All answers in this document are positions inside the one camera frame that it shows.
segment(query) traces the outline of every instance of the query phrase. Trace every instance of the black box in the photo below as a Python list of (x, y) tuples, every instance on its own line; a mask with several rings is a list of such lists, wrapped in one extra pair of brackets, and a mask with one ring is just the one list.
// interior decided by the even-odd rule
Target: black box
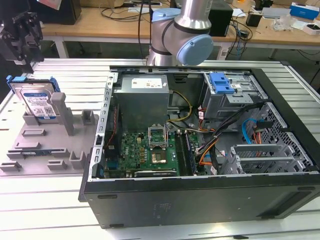
[(261, 14), (255, 14), (255, 13), (249, 12), (248, 17), (246, 18), (245, 24), (249, 27), (258, 27), (261, 18), (262, 18)]
[(209, 20), (212, 24), (209, 35), (213, 37), (225, 37), (233, 12), (234, 10), (225, 0), (213, 0), (209, 14)]
[(37, 13), (38, 18), (43, 23), (73, 25), (81, 13), (80, 0), (62, 0), (59, 10), (37, 2), (28, 0), (30, 11)]

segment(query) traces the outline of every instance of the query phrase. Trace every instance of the white box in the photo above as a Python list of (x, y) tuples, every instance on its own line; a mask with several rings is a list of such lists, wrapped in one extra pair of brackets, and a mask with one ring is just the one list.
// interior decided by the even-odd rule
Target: white box
[(320, 35), (320, 25), (316, 23), (309, 23), (303, 27), (302, 31), (309, 35)]

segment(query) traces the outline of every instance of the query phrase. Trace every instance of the red wire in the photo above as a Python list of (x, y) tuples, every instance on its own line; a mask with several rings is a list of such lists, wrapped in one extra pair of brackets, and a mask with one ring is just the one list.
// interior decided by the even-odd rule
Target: red wire
[(116, 117), (117, 117), (117, 108), (115, 107), (115, 108), (114, 108), (114, 119), (113, 119), (113, 123), (114, 123), (114, 124), (113, 124), (113, 125), (114, 125), (113, 133), (112, 133), (112, 135), (111, 135), (111, 137), (110, 137), (107, 145), (105, 146), (106, 149), (108, 148), (111, 140), (114, 138), (115, 133), (116, 133), (116, 129), (117, 129)]

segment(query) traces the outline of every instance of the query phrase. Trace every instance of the blue hard drive label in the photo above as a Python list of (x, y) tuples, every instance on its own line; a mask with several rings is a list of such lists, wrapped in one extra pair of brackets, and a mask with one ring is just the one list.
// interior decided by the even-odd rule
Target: blue hard drive label
[(24, 93), (23, 97), (35, 117), (40, 119), (55, 119), (57, 114), (44, 92)]

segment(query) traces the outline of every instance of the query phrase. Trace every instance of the aluminum extrusion table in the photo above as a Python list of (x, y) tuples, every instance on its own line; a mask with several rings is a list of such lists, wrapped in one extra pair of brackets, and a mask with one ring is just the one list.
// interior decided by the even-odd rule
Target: aluminum extrusion table
[[(54, 76), (66, 94), (73, 113), (92, 109), (99, 114), (110, 65), (144, 65), (127, 59), (46, 59), (34, 66), (32, 78)], [(276, 61), (207, 61), (210, 67), (262, 68), (314, 137), (320, 142), (320, 96), (290, 66)], [(9, 93), (0, 105), (0, 161), (7, 160), (23, 125), (24, 106)], [(78, 201), (82, 176), (49, 175), (0, 177), (0, 239), (87, 240), (180, 240), (233, 239), (320, 239), (320, 198), (280, 220), (208, 223), (101, 229), (87, 203)]]

